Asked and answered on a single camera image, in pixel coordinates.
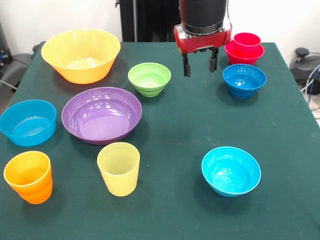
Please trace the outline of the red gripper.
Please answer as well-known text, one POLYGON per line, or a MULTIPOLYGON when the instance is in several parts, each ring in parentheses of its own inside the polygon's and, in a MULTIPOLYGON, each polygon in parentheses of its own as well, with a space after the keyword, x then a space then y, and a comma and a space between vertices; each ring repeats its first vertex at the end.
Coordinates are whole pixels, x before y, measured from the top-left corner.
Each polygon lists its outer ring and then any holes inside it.
POLYGON ((209 49, 209 71, 217 70, 219 48, 227 45, 231 41, 232 24, 229 20, 223 21, 222 29, 209 35, 192 35, 187 33, 182 24, 175 25, 173 28, 174 39, 179 52, 182 54, 183 71, 185 77, 191 76, 191 66, 188 54, 196 53, 202 49, 209 49))

